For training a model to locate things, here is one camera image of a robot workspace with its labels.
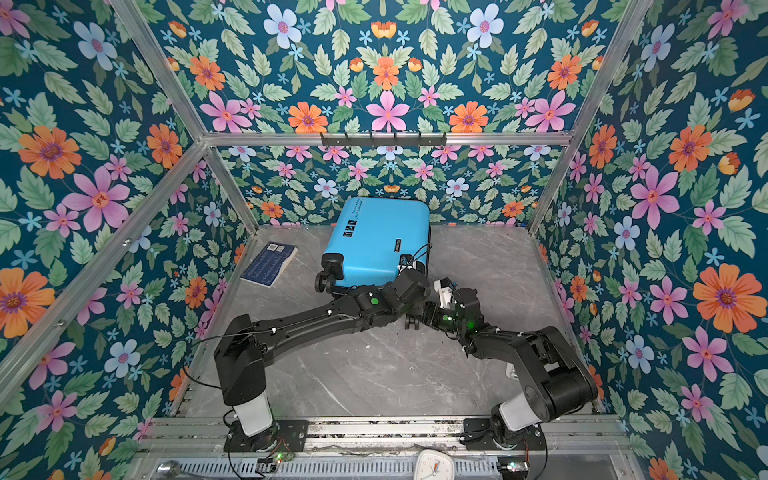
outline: white clock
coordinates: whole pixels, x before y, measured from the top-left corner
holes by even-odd
[[[413,480],[453,480],[453,475],[453,458],[435,450],[419,453]]]

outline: wall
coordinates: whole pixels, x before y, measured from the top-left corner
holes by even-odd
[[[538,231],[654,480],[768,475],[766,12],[657,2]]]
[[[173,20],[153,25],[154,33],[210,131],[384,131],[373,112],[386,95],[399,105],[389,126],[394,131],[569,129],[626,6],[299,0],[275,2],[276,13],[268,4],[201,0],[157,7]],[[497,17],[494,35],[486,44],[472,37],[472,19],[479,25],[483,12],[494,10],[498,14],[488,16]],[[265,30],[276,15],[292,25],[290,41]],[[560,81],[564,57],[571,75]],[[515,108],[521,101],[524,110]],[[541,123],[537,102],[540,108],[561,104],[559,123]],[[463,128],[459,117],[471,104],[478,106],[474,130]],[[223,121],[217,105],[229,108],[234,121]],[[302,105],[312,109],[311,127],[301,124]],[[612,111],[613,103],[606,100],[602,108]],[[525,224],[560,149],[551,146],[540,157],[533,148],[525,153],[527,146],[486,147],[493,152],[488,157],[470,147],[444,157],[428,148],[389,157],[360,148],[334,157],[312,148],[305,161],[281,145],[238,155],[243,161],[233,168],[262,223],[332,223],[346,198],[372,195],[424,201],[433,223]],[[467,190],[456,190],[456,183]],[[327,184],[335,193],[322,197],[318,189]]]
[[[0,356],[189,143],[107,4],[79,3],[14,3],[15,20],[0,18]],[[92,36],[103,55],[84,42]],[[174,154],[165,162],[154,140],[162,136]],[[62,151],[58,162],[37,161]],[[103,211],[83,197],[97,188],[110,201]],[[68,229],[54,227],[57,211]],[[5,407],[0,478],[123,478],[151,418],[169,412],[188,346],[207,328],[243,238],[199,163]]]

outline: gray marble floor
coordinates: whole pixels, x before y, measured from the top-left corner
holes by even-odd
[[[296,257],[272,288],[241,282],[228,316],[269,319],[330,300],[313,289],[331,227],[260,230],[257,250],[269,240],[297,245]],[[522,228],[433,227],[429,276],[449,276],[478,290],[486,321],[502,329],[563,326]],[[467,359],[455,341],[425,327],[385,328],[339,336],[278,359],[266,369],[275,416],[474,415],[519,391],[505,364]],[[202,377],[218,383],[213,361]],[[187,394],[186,416],[221,416],[219,392],[199,387]]]

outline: metal beam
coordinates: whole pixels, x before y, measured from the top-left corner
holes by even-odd
[[[397,134],[260,134],[258,132],[242,132],[239,134],[205,134],[205,144],[209,147],[231,147],[233,145],[324,145],[323,137],[326,141],[346,139],[347,137],[354,141],[354,144],[366,143],[370,146],[391,144],[400,144],[398,140],[413,143],[419,138],[419,134],[401,133]],[[445,144],[448,145],[568,145],[571,143],[572,136],[568,132],[551,131],[547,133],[521,132],[513,134],[446,134]]]
[[[205,159],[208,162],[208,166],[213,171],[216,179],[219,180],[221,190],[225,193],[226,197],[232,203],[237,215],[240,217],[240,221],[243,222],[245,229],[249,235],[254,235],[258,226],[256,225],[256,219],[253,218],[253,214],[248,208],[248,203],[245,201],[243,191],[235,183],[234,176],[231,174],[227,165],[224,163],[224,159],[221,157],[218,149],[214,147],[208,147],[208,152],[205,154]]]
[[[133,239],[141,236],[144,228],[157,215],[194,170],[202,158],[205,147],[201,142],[193,143],[181,159],[157,183],[155,188],[136,207],[128,219],[96,253],[91,262],[67,285],[45,314],[13,347],[0,363],[0,411],[16,394],[18,387],[29,377],[40,359],[58,342],[61,334],[78,312],[90,301],[93,292],[104,282],[117,266]]]
[[[584,136],[587,134],[587,130],[598,112],[598,107],[603,101],[605,94],[607,94],[608,88],[616,76],[616,71],[629,50],[632,39],[640,28],[643,17],[645,17],[653,3],[654,0],[633,0],[624,11],[624,16],[616,27],[611,44],[608,45],[608,50],[605,52],[603,66],[595,76],[589,93],[587,93],[587,97],[584,99],[584,103],[581,104],[581,108],[576,116],[576,121],[571,131],[573,141],[560,155],[557,165],[555,165],[554,170],[549,176],[547,186],[541,192],[538,207],[536,207],[536,214],[528,224],[528,230],[531,234],[536,234],[538,226],[541,225],[550,204],[557,195],[558,188],[568,173],[568,165],[576,157],[578,149],[584,141]]]
[[[181,87],[176,73],[170,69],[167,55],[163,53],[163,49],[157,42],[136,2],[134,0],[112,0],[110,4],[136,44],[141,57],[152,70],[157,84],[160,85],[170,104],[173,105],[182,123],[184,123],[192,140],[200,140],[206,131],[203,121],[197,114],[192,100],[187,96],[187,92]]]

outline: blue suitcase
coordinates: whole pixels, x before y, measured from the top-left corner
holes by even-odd
[[[357,285],[384,285],[401,268],[425,275],[429,263],[429,208],[417,200],[347,200],[328,242],[315,290],[336,295]]]

